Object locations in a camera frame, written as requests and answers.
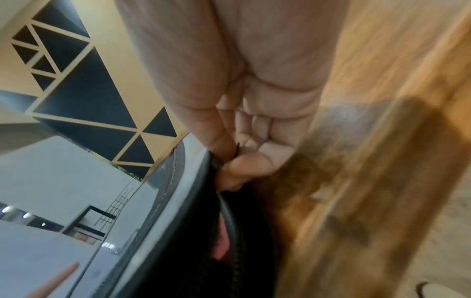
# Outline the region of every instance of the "black triangle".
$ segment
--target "black triangle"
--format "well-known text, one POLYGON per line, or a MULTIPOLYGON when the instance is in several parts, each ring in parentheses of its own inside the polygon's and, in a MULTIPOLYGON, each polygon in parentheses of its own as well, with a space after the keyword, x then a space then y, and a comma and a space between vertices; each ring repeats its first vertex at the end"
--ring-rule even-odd
POLYGON ((0 103, 14 111, 26 111, 35 100, 36 97, 31 95, 0 90, 0 103))
POLYGON ((61 72, 88 44, 85 41, 62 35, 38 26, 33 25, 33 27, 46 47, 46 50, 51 55, 52 60, 61 72))
POLYGON ((122 167, 128 172, 131 172, 132 174, 136 175, 137 177, 141 179, 144 179, 144 177, 146 176, 147 172, 150 169, 149 166, 122 165, 122 164, 119 164, 118 166, 122 167))
POLYGON ((136 128, 96 49, 65 77, 35 112, 136 128))
POLYGON ((158 112, 157 116, 144 129, 144 132, 155 135, 177 136, 165 108, 158 112))
POLYGON ((55 71, 52 68, 46 56, 42 56, 41 59, 39 59, 38 62, 36 62, 36 64, 33 65, 33 68, 55 74, 55 71))
POLYGON ((77 11, 69 0, 50 1, 33 19, 72 33, 89 37, 77 11))
POLYGON ((54 81, 54 78, 51 78, 51 77, 41 76, 38 74, 32 74, 32 75, 35 78, 36 82, 38 82, 38 85, 43 90, 46 90, 46 88, 49 87, 49 85, 54 81))
POLYGON ((23 60, 25 64, 28 63, 28 61, 30 61, 31 58, 33 58, 33 56, 36 55, 36 53, 38 52, 36 50, 23 48, 17 45, 13 45, 13 47, 15 48, 18 55, 20 55, 21 60, 23 60))
POLYGON ((27 44, 34 45, 34 46, 38 45, 33 35, 29 31, 28 27, 26 26, 21 28, 21 30, 18 31, 18 33, 15 36, 13 36, 13 39, 18 40, 18 41, 23 41, 23 42, 26 42, 27 44))
POLYGON ((134 136, 135 132, 76 124, 64 121, 35 118, 64 135, 66 138, 88 148, 108 160, 113 158, 134 136))
POLYGON ((137 137, 134 143, 132 143, 121 156, 119 161, 130 163, 154 163, 154 159, 141 136, 137 137))

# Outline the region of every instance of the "light fixture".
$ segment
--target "light fixture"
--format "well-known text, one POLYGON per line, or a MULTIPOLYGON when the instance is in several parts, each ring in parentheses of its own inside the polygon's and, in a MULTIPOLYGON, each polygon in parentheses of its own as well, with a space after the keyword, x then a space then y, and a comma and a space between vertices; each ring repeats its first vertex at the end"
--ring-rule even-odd
POLYGON ((11 211, 11 206, 6 206, 5 208, 1 210, 2 213, 8 213, 10 211, 11 211))

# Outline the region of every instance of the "wood grain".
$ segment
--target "wood grain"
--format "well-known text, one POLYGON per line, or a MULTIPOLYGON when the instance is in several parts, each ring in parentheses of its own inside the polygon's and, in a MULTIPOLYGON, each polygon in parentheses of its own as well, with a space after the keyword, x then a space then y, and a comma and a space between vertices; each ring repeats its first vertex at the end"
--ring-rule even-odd
MULTIPOLYGON (((370 69, 357 65, 357 71, 346 70, 336 62, 332 80, 338 80, 337 90, 351 88, 368 96, 357 101, 346 96, 338 106, 331 104, 336 96, 327 97, 299 154, 276 175, 255 183, 286 253, 278 297, 394 295, 469 164, 471 17, 457 16, 464 2, 455 4, 451 10, 435 11, 443 17, 438 18, 441 25, 435 33, 429 27, 429 34, 410 34, 410 41, 415 40, 408 50, 422 58, 425 53, 415 46, 430 46, 435 43, 432 35, 445 31, 412 76, 417 57, 403 55, 407 51, 400 48, 395 57, 385 56, 389 68, 379 61, 380 69, 391 72, 383 84, 378 76, 342 81, 336 74, 355 78, 361 72, 375 73, 375 59, 367 54, 370 69), (452 20, 457 23, 446 29, 452 20), (322 184, 327 185, 325 200, 309 201, 309 194, 322 184)), ((353 6, 353 13, 364 19, 361 12, 368 5, 374 6, 373 1, 353 6)), ((421 8, 430 13, 427 5, 432 4, 421 8)), ((421 19, 411 18, 413 24, 421 19)), ((354 23, 347 22, 344 34, 354 23)), ((407 28, 418 30, 413 24, 407 28)), ((404 36, 407 33, 398 33, 395 39, 404 36)), ((401 44, 407 47, 404 40, 401 44)), ((333 87, 326 89, 327 96, 333 92, 329 88, 333 87)))

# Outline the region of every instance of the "wooden edge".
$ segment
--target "wooden edge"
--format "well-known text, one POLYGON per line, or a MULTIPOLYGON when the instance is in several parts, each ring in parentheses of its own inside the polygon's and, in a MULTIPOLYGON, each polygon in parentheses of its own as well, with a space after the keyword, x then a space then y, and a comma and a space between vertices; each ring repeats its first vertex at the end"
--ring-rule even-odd
POLYGON ((334 178, 326 201, 309 215, 284 265, 277 297, 392 297, 430 224, 469 162, 470 53, 471 14, 467 9, 404 84, 368 140, 334 178), (426 141, 427 146, 419 143, 426 141), (453 158, 462 157, 458 163, 450 158, 453 153, 453 158), (408 166, 409 172, 417 176, 404 172, 410 179, 403 181, 402 196, 387 197, 395 191, 401 166, 408 166), (437 176, 441 171, 446 175, 437 176), (398 209, 413 190, 417 198, 414 208, 398 209), (442 196, 435 197, 430 190, 442 196), (386 207, 387 212, 380 210, 386 207), (369 216, 363 214, 366 209, 369 216), (376 213, 388 218, 387 224, 375 219, 376 213), (412 225, 412 216, 419 216, 422 221, 412 225), (384 230, 382 224, 388 225, 389 230, 384 230), (385 264, 397 258, 391 255, 394 249, 402 255, 396 260, 397 266, 391 265, 393 272, 384 272, 385 264))
POLYGON ((146 176, 144 177, 144 179, 142 179, 142 183, 146 182, 147 179, 149 179, 152 173, 158 168, 158 166, 164 161, 164 159, 167 158, 170 152, 172 152, 172 150, 180 143, 180 141, 186 137, 187 134, 189 134, 188 131, 183 132, 179 134, 178 136, 176 136, 176 138, 172 141, 172 143, 167 148, 167 150, 165 150, 165 152, 159 157, 159 159, 157 159, 156 162, 149 168, 146 176))

